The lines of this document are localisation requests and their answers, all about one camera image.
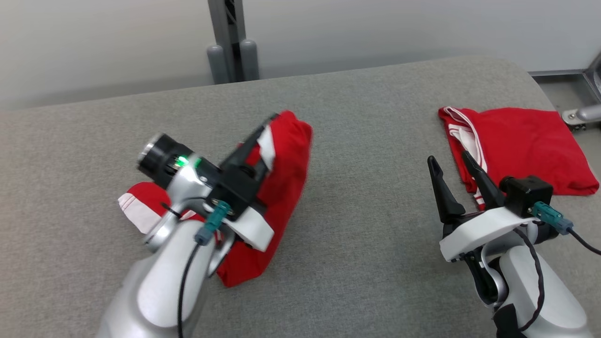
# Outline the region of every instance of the gray textured tabletop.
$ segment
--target gray textured tabletop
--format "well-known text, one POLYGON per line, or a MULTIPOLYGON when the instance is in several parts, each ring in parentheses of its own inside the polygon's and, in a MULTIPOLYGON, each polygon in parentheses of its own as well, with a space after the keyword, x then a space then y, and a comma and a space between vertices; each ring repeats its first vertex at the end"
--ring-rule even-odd
MULTIPOLYGON (((493 337, 465 265, 444 261, 426 158, 474 210, 436 111, 552 109, 517 66, 464 57, 217 85, 0 114, 0 336, 90 337, 148 255, 117 198, 146 178, 158 131, 222 159, 283 109, 314 128, 304 195, 267 271, 209 285, 196 337, 493 337)), ((601 244, 599 194, 554 197, 601 244)), ((537 247, 601 336, 601 259, 564 237, 537 247)))

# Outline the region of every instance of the red cloth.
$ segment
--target red cloth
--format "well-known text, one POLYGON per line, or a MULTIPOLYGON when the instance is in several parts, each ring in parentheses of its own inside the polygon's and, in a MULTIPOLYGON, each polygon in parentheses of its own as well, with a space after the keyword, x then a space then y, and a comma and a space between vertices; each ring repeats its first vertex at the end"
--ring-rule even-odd
POLYGON ((556 111, 500 108, 478 113, 443 107, 438 115, 461 179, 468 192, 476 193, 480 209, 484 202, 461 158, 465 150, 497 185, 505 176, 535 175, 550 183, 555 195, 591 195, 599 189, 586 157, 556 111))
MULTIPOLYGON (((313 135, 311 126, 299 121, 291 111, 284 111, 271 121, 269 127, 275 157, 257 198, 267 206, 264 219, 273 229, 273 238, 265 252, 249 248, 243 242, 234 244, 217 270, 226 287, 258 277, 265 271, 284 235, 307 178, 313 135)), ((257 145, 247 163, 255 165, 260 157, 257 145)), ((150 231, 165 213, 161 203, 171 204, 167 193, 151 182, 134 185, 119 199, 123 212, 143 233, 150 231)), ((184 213, 182 219, 185 218, 204 221, 193 212, 184 213)))

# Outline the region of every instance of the green led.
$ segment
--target green led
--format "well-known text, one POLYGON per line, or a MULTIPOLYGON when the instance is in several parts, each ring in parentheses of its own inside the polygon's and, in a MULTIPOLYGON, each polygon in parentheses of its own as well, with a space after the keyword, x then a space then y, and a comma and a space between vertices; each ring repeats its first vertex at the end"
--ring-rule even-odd
POLYGON ((178 167, 183 167, 186 164, 188 164, 188 159, 185 158, 184 156, 180 156, 175 160, 175 165, 178 167))

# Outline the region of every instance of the white wall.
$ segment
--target white wall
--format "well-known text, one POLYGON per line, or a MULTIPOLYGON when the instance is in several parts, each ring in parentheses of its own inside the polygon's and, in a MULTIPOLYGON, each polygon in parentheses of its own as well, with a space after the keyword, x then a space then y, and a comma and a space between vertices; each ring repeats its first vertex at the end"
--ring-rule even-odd
POLYGON ((465 54, 571 70, 601 52, 599 0, 244 0, 244 12, 262 78, 465 54))
POLYGON ((0 1, 0 110, 213 84, 206 0, 0 1))

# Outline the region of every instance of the cable connector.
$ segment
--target cable connector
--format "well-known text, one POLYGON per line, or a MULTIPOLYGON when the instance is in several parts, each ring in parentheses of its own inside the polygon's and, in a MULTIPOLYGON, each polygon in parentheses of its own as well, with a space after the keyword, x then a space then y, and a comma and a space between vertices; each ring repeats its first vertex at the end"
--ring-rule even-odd
POLYGON ((550 224, 562 235, 567 235, 568 229, 574 226, 572 221, 564 218, 561 213, 553 209, 550 205, 540 201, 534 203, 531 214, 541 221, 550 224))
POLYGON ((217 229, 219 229, 221 222, 223 222, 229 211, 230 205, 224 201, 219 201, 213 212, 207 217, 203 227, 198 229, 196 235, 194 235, 194 240, 196 243, 202 245, 203 247, 209 244, 211 238, 213 238, 213 234, 215 231, 217 231, 217 229))

